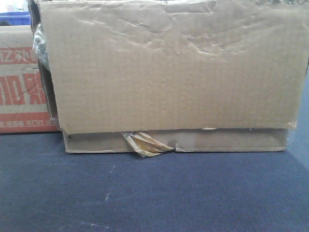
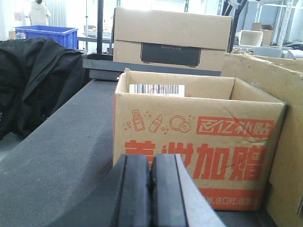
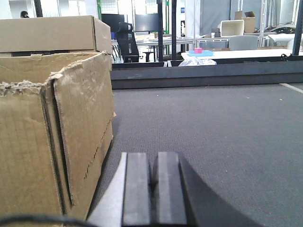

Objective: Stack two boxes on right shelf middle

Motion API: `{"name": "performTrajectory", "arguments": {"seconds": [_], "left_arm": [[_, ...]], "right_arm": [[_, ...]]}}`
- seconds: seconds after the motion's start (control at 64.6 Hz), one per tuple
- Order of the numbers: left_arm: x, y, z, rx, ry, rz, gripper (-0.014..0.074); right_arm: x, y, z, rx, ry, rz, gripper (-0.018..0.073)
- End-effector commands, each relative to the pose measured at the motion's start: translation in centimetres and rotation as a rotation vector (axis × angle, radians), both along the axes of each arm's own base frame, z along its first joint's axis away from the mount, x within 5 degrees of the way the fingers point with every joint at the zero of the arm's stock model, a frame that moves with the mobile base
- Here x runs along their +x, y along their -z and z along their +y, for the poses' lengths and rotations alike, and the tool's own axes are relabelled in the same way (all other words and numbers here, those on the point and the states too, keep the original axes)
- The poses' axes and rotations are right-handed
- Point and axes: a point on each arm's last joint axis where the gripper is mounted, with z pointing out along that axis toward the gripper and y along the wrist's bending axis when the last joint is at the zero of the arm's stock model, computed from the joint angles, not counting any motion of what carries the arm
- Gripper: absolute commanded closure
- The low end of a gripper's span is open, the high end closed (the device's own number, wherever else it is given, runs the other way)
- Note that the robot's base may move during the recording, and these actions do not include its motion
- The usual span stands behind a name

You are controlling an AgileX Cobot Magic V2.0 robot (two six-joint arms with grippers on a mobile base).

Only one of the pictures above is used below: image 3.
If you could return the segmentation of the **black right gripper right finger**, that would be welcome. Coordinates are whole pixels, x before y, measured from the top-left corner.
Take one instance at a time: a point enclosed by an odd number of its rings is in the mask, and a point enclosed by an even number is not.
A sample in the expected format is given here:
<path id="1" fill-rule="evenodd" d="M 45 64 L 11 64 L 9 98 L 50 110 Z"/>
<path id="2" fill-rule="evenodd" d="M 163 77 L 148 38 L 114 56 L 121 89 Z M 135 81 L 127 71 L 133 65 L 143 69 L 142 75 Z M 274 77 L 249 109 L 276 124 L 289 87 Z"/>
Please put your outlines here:
<path id="1" fill-rule="evenodd" d="M 259 226 L 214 192 L 178 153 L 158 153 L 153 182 L 158 227 Z"/>

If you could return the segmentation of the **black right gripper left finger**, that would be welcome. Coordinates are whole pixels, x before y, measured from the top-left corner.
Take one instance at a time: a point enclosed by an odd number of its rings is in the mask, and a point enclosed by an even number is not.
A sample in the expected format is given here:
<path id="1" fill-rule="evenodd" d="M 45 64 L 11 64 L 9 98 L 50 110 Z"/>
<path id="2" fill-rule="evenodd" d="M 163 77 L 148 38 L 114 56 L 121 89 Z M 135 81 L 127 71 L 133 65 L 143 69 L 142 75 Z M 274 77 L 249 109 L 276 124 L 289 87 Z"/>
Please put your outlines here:
<path id="1" fill-rule="evenodd" d="M 88 222 L 97 227 L 149 226 L 149 176 L 145 153 L 123 152 L 114 177 L 88 217 Z"/>

